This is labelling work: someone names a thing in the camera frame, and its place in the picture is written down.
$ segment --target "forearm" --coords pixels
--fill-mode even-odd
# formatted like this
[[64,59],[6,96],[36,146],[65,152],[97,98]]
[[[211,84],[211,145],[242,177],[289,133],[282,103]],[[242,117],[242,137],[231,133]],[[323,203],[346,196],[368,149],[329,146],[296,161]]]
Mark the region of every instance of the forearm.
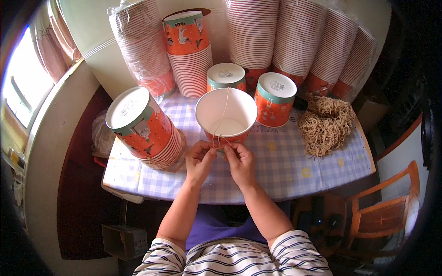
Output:
[[201,186],[185,181],[158,229],[157,238],[173,242],[186,251],[186,240],[195,221]]
[[285,213],[272,201],[258,184],[241,189],[247,209],[269,247],[280,235],[293,230]]

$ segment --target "person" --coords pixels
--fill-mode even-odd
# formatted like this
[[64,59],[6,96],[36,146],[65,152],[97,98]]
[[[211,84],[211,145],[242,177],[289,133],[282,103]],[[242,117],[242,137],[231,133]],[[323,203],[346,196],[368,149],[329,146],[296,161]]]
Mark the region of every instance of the person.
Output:
[[219,206],[198,205],[217,150],[199,141],[186,153],[186,180],[133,274],[332,275],[308,235],[294,230],[259,186],[255,157],[244,145],[225,145],[224,152],[251,218],[240,227],[229,227]]

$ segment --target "striped shirt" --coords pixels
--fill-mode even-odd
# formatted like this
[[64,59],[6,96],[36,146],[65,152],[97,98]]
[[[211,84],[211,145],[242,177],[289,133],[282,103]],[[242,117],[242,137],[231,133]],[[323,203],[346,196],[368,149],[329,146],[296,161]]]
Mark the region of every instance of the striped shirt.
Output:
[[199,244],[187,255],[156,238],[134,275],[332,275],[328,263],[303,231],[279,236],[271,249],[241,238]]

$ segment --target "purple pants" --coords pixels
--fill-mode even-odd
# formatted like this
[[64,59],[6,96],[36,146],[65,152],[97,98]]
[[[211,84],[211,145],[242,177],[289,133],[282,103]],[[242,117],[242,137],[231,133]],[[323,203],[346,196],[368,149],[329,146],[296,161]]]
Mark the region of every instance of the purple pants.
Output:
[[[290,201],[276,203],[281,210],[290,216]],[[245,238],[267,244],[252,218],[249,217],[239,227],[228,226],[227,215],[220,205],[198,205],[196,217],[189,238],[186,241],[186,252],[192,247],[208,241],[221,238]]]

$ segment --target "blue gingham tablecloth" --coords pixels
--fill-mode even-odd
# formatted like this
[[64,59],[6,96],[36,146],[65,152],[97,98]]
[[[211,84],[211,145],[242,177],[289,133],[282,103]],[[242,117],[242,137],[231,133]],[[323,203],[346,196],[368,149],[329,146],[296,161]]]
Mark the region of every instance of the blue gingham tablecloth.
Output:
[[[197,101],[198,98],[186,98],[176,92],[160,104],[174,125],[184,132],[189,147],[198,140],[208,140],[195,120]],[[259,184],[274,201],[332,189],[374,172],[370,149],[364,133],[357,127],[357,119],[343,148],[331,156],[311,158],[305,156],[304,139],[296,124],[297,112],[291,110],[290,121],[277,129],[255,122],[244,144],[255,154]],[[143,197],[173,200],[185,178],[185,166],[174,174],[152,170],[133,157],[116,138],[103,184]],[[229,164],[220,153],[202,186],[200,203],[244,203],[230,175]]]

